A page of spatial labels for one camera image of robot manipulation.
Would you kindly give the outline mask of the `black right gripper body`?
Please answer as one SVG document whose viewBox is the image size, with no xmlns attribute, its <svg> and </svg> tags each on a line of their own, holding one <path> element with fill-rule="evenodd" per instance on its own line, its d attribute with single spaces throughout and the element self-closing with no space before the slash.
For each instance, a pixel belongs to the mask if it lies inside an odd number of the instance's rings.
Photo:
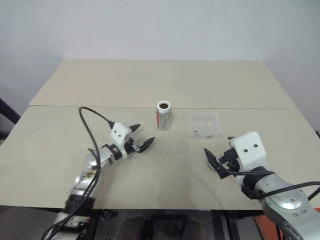
<svg viewBox="0 0 320 240">
<path fill-rule="evenodd" d="M 237 174 L 240 171 L 238 154 L 234 148 L 225 151 L 218 159 L 218 163 L 223 176 L 230 176 L 234 173 Z"/>
</svg>

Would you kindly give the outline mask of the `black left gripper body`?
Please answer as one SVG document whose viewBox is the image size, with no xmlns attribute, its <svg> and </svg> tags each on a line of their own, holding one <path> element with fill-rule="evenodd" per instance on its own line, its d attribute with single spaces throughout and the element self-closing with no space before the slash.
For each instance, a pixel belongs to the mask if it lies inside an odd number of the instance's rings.
<svg viewBox="0 0 320 240">
<path fill-rule="evenodd" d="M 124 143 L 124 149 L 128 155 L 134 152 L 140 152 L 140 148 L 134 144 L 134 140 L 132 138 L 129 138 L 129 140 Z"/>
</svg>

